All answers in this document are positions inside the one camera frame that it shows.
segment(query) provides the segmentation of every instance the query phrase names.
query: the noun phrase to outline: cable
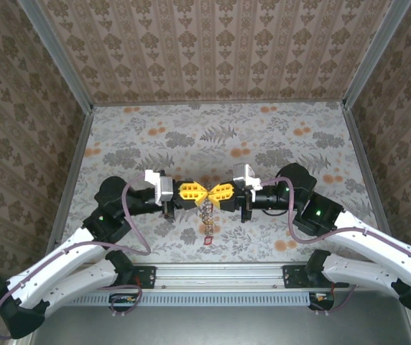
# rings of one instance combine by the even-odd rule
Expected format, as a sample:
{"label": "cable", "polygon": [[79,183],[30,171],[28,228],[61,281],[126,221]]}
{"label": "cable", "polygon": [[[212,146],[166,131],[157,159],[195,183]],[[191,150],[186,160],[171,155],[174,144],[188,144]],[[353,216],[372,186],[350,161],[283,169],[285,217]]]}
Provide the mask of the cable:
{"label": "cable", "polygon": [[348,295],[346,296],[346,298],[344,299],[343,302],[340,303],[340,305],[337,305],[335,308],[332,308],[330,310],[325,310],[324,308],[322,308],[320,305],[311,302],[311,305],[314,305],[316,308],[320,309],[320,310],[314,310],[314,311],[323,311],[326,315],[328,315],[329,313],[335,313],[336,311],[339,311],[340,309],[343,309],[344,306],[349,302],[349,300],[351,299],[355,289],[357,288],[357,285],[353,285],[353,287],[349,290]]}
{"label": "cable", "polygon": [[[149,247],[147,241],[143,237],[143,235],[140,233],[138,230],[137,226],[135,225],[134,221],[132,220],[132,217],[130,215],[129,209],[127,208],[127,200],[126,200],[126,195],[127,191],[129,190],[130,186],[134,184],[134,182],[140,178],[143,178],[143,174],[139,175],[133,180],[130,180],[126,186],[124,187],[122,191],[122,206],[124,209],[124,215],[126,221],[129,223],[130,227],[132,230],[134,230],[135,234],[137,235],[137,238],[140,240],[140,242],[143,244],[145,249],[147,250],[146,252],[141,252],[139,250],[129,248],[128,246],[120,246],[118,244],[112,244],[112,243],[107,243],[107,242],[99,242],[99,241],[83,241],[83,242],[78,242],[75,244],[72,244],[69,247],[64,248],[64,250],[56,253],[46,261],[44,261],[40,266],[38,266],[36,269],[34,269],[29,275],[27,275],[23,280],[21,280],[19,283],[17,283],[11,290],[9,290],[6,295],[4,295],[0,299],[0,308],[3,305],[6,300],[12,296],[13,293],[15,293],[20,287],[24,286],[25,283],[27,283],[29,280],[31,280],[35,275],[37,275],[41,270],[43,270],[46,266],[48,266],[51,262],[55,261],[57,258],[61,257],[64,254],[67,254],[70,250],[73,250],[75,248],[81,247],[81,246],[102,246],[103,248],[107,249],[115,249],[115,250],[121,250],[123,252],[128,252],[130,254],[136,254],[136,255],[149,255],[151,253],[151,248]],[[3,336],[0,334],[0,339],[1,340],[10,340],[10,336]]]}
{"label": "cable", "polygon": [[127,207],[127,191],[133,185],[137,180],[141,180],[144,178],[144,173],[138,175],[135,179],[130,180],[125,186],[124,189],[122,190],[122,208],[124,210],[124,219],[126,219],[127,223],[129,223],[131,230],[135,233],[139,241],[143,244],[143,247],[147,250],[146,252],[142,252],[136,249],[132,249],[132,254],[137,254],[137,255],[143,255],[147,256],[151,254],[151,248],[149,247],[149,244],[147,240],[143,237],[142,233],[140,230],[137,228],[137,225],[135,225],[134,220],[131,217],[131,214],[129,213],[129,208]]}
{"label": "cable", "polygon": [[402,248],[401,246],[399,246],[398,244],[395,244],[394,242],[384,238],[383,236],[380,236],[378,234],[375,234],[372,231],[367,231],[365,229],[360,229],[360,228],[341,228],[341,229],[337,229],[334,231],[330,231],[327,234],[321,235],[319,237],[316,237],[314,239],[301,239],[300,237],[297,236],[297,234],[295,233],[295,230],[293,229],[293,208],[295,205],[295,192],[293,189],[293,184],[292,181],[289,178],[284,178],[284,177],[279,177],[279,178],[272,178],[271,180],[268,181],[264,181],[262,182],[262,185],[271,185],[273,183],[276,182],[286,182],[288,188],[289,188],[289,220],[288,220],[288,226],[289,226],[289,232],[290,235],[293,237],[293,239],[301,244],[312,244],[312,243],[316,243],[319,241],[322,241],[323,239],[326,239],[330,236],[333,235],[337,235],[340,234],[342,232],[348,232],[348,231],[356,231],[356,232],[360,232],[361,234],[366,234],[367,236],[371,236],[374,237],[375,239],[378,239],[381,242],[384,242],[385,244],[391,246],[394,249],[397,249],[399,251],[401,251],[402,253],[408,255],[409,257],[411,257],[411,251],[406,250],[405,248]]}
{"label": "cable", "polygon": [[121,300],[122,298],[124,298],[124,296],[114,296],[114,298],[111,301],[111,305],[110,305],[110,310],[113,312],[113,316],[116,316],[116,315],[125,316],[126,314],[132,312],[135,309],[135,307],[140,303],[140,301],[142,300],[142,296],[143,296],[142,288],[137,285],[109,286],[109,287],[102,287],[99,290],[111,291],[111,290],[119,290],[119,289],[137,289],[139,293],[138,293],[137,299],[135,300],[134,304],[129,309],[127,309],[126,311],[122,311],[122,312],[114,310],[114,303],[117,300]]}
{"label": "cable", "polygon": [[266,211],[266,210],[262,210],[262,212],[263,212],[264,214],[266,214],[267,216],[270,216],[270,217],[284,216],[284,215],[287,213],[287,211],[282,211],[281,213],[270,213],[270,212],[268,212],[268,211]]}

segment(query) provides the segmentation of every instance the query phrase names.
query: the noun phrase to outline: floral tablecloth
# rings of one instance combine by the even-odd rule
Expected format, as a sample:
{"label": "floral tablecloth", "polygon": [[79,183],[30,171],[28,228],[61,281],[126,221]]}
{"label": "floral tablecloth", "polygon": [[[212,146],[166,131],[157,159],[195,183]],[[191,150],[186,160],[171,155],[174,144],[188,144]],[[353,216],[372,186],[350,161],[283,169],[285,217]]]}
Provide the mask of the floral tablecloth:
{"label": "floral tablecloth", "polygon": [[[64,239],[97,206],[93,196],[109,176],[130,180],[145,169],[165,169],[176,180],[193,178],[213,187],[230,180],[239,162],[249,163],[262,180],[299,162],[318,179],[317,192],[376,226],[339,102],[118,106],[93,113]],[[147,186],[140,182],[135,188]],[[287,216],[261,211],[241,224],[239,212],[214,210],[214,239],[205,246],[201,210],[175,215],[173,224],[159,214],[135,217],[152,254],[132,256],[133,261],[305,261],[314,248],[353,255],[326,241],[299,245],[288,234]],[[141,248],[131,232],[120,243]]]}

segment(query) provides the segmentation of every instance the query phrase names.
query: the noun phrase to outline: chain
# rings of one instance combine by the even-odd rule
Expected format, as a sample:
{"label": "chain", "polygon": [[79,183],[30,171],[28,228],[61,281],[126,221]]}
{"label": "chain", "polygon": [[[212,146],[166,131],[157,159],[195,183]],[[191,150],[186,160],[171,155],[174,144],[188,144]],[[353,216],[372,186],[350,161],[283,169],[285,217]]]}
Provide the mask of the chain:
{"label": "chain", "polygon": [[201,216],[203,224],[205,225],[204,244],[208,246],[212,244],[213,240],[213,204],[208,199],[205,199],[203,202]]}

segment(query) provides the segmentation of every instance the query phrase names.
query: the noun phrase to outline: black end cap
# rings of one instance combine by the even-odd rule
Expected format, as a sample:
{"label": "black end cap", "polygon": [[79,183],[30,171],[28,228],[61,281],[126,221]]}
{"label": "black end cap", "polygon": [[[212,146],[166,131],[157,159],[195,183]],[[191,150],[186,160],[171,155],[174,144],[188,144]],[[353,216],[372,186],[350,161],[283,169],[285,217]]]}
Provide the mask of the black end cap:
{"label": "black end cap", "polygon": [[94,195],[98,203],[98,207],[105,210],[113,218],[117,218],[122,212],[122,190],[126,186],[126,181],[124,181],[119,176],[111,176],[106,178],[97,194]]}
{"label": "black end cap", "polygon": [[308,275],[310,285],[313,287],[323,287],[328,286],[331,282],[325,278],[322,274],[323,263],[325,259],[329,257],[332,253],[328,250],[316,249],[311,254],[311,257],[308,260],[308,263],[305,266],[305,272]]}
{"label": "black end cap", "polygon": [[[0,277],[0,300],[8,293],[6,280]],[[0,315],[13,339],[23,338],[45,322],[49,302],[41,301],[33,309],[21,308],[9,297],[0,308]]]}
{"label": "black end cap", "polygon": [[134,273],[134,264],[121,250],[109,252],[105,259],[109,260],[114,266],[114,272],[118,277],[112,286],[129,284],[132,274]]}

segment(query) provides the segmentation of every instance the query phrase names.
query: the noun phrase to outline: purple cable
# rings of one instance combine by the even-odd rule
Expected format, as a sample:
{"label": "purple cable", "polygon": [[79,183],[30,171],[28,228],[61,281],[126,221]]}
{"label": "purple cable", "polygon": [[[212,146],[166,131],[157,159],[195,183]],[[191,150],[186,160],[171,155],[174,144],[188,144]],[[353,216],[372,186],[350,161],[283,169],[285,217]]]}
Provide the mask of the purple cable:
{"label": "purple cable", "polygon": [[119,290],[119,289],[137,289],[139,291],[139,295],[138,295],[137,299],[135,300],[134,304],[129,309],[127,309],[126,311],[119,312],[119,311],[114,310],[114,303],[117,300],[121,300],[122,298],[124,298],[124,296],[115,296],[113,298],[113,300],[111,301],[110,310],[113,312],[113,315],[124,316],[124,315],[130,313],[131,311],[133,311],[135,309],[135,307],[140,303],[140,301],[142,300],[143,291],[140,288],[140,286],[138,286],[138,285],[108,286],[108,287],[103,287],[99,290],[111,291],[111,290]]}
{"label": "purple cable", "polygon": [[[78,248],[78,247],[81,247],[81,246],[90,246],[90,245],[92,245],[92,246],[102,246],[102,247],[107,248],[107,249],[111,248],[111,249],[115,249],[115,250],[121,250],[123,252],[128,252],[130,254],[149,255],[151,253],[151,248],[149,247],[147,241],[145,240],[145,238],[143,237],[143,235],[140,233],[137,226],[135,225],[134,221],[132,220],[129,209],[127,208],[127,201],[126,201],[127,191],[129,190],[130,186],[136,180],[138,180],[140,178],[143,178],[143,177],[144,177],[144,174],[141,174],[137,178],[129,181],[126,184],[126,186],[124,187],[124,189],[122,191],[122,205],[123,205],[124,215],[125,215],[126,221],[131,226],[131,229],[135,231],[135,234],[137,235],[138,239],[140,240],[140,242],[143,244],[143,246],[147,250],[146,252],[141,252],[139,250],[132,249],[132,248],[129,248],[127,246],[120,246],[118,244],[112,244],[112,243],[107,243],[107,242],[99,242],[99,241],[83,241],[83,242],[72,244],[71,246],[64,248],[64,250],[58,252],[57,254],[53,255],[52,257],[50,257],[49,259],[44,261],[40,266],[38,266],[29,275],[27,275],[23,280],[21,280],[17,285],[15,285],[10,291],[8,291],[6,293],[6,295],[4,295],[0,299],[0,308],[3,305],[3,303],[6,302],[6,300],[9,297],[12,296],[13,293],[15,293],[18,289],[20,289],[20,287],[22,285],[24,285],[26,282],[28,282],[30,279],[32,279],[35,275],[37,275],[38,272],[40,272],[42,269],[44,269],[46,266],[48,266],[51,262],[55,261],[57,258],[64,255],[64,253],[68,253],[70,250],[73,250],[75,248]],[[3,335],[0,334],[0,339],[1,340],[10,340],[11,337],[10,336],[3,336]]]}
{"label": "purple cable", "polygon": [[311,302],[311,305],[314,305],[316,308],[320,309],[320,310],[316,310],[316,311],[323,311],[325,312],[325,314],[327,313],[335,313],[336,311],[339,311],[340,309],[343,309],[344,306],[349,302],[349,300],[351,299],[354,290],[357,288],[357,285],[353,285],[353,287],[349,290],[348,295],[346,296],[345,300],[343,302],[341,302],[340,305],[336,306],[333,309],[330,310],[325,310],[324,308],[322,308],[320,305]]}
{"label": "purple cable", "polygon": [[147,256],[151,254],[151,248],[149,247],[149,244],[147,240],[143,237],[142,233],[140,233],[140,230],[137,228],[137,225],[135,225],[134,220],[132,219],[131,214],[129,213],[129,208],[127,207],[127,199],[126,199],[127,191],[129,190],[131,185],[133,185],[137,180],[143,179],[144,176],[145,174],[142,173],[138,175],[135,179],[130,180],[126,184],[126,186],[122,190],[122,208],[124,210],[124,218],[126,219],[127,223],[129,223],[131,230],[136,234],[139,241],[143,244],[143,247],[145,247],[145,249],[147,250],[146,252],[142,252],[140,250],[131,249],[131,253],[136,254],[136,255]]}
{"label": "purple cable", "polygon": [[330,237],[330,236],[333,236],[333,235],[336,235],[336,234],[340,234],[342,232],[356,231],[356,232],[360,232],[361,234],[366,234],[367,236],[374,237],[375,239],[378,239],[379,241],[384,242],[385,244],[391,246],[392,248],[397,249],[397,250],[401,251],[402,253],[408,255],[409,257],[411,257],[411,251],[410,250],[406,250],[405,248],[402,248],[398,244],[395,244],[394,242],[384,238],[383,236],[375,234],[374,232],[367,231],[365,229],[359,229],[359,228],[341,228],[341,229],[337,229],[337,230],[334,230],[334,231],[330,231],[327,234],[321,235],[321,236],[316,237],[314,239],[301,239],[300,237],[298,237],[296,235],[295,230],[293,229],[293,208],[294,208],[294,205],[295,205],[295,192],[294,192],[294,189],[293,189],[292,181],[289,178],[284,178],[284,177],[272,178],[271,180],[262,182],[262,186],[263,185],[271,185],[273,183],[278,183],[278,182],[286,182],[286,184],[289,188],[289,221],[288,221],[288,225],[289,225],[290,235],[293,237],[293,239],[296,242],[301,243],[301,244],[312,244],[312,243],[322,241],[323,239],[326,239],[327,237]]}

